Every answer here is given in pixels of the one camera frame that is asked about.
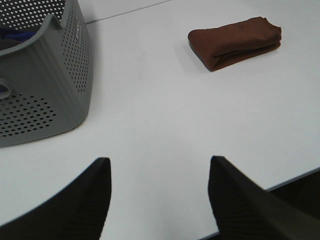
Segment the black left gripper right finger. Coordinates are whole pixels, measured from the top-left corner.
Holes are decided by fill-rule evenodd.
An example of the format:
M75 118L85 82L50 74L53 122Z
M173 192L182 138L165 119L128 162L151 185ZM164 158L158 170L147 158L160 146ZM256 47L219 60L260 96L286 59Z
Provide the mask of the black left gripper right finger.
M318 240L320 170L265 190L223 156L210 161L208 196L217 240Z

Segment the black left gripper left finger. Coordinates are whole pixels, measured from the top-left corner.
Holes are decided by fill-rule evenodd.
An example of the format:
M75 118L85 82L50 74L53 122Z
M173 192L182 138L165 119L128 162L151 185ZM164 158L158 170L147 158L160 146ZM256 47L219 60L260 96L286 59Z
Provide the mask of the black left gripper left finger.
M97 158L53 197L0 227L2 240L98 240L112 195L111 162Z

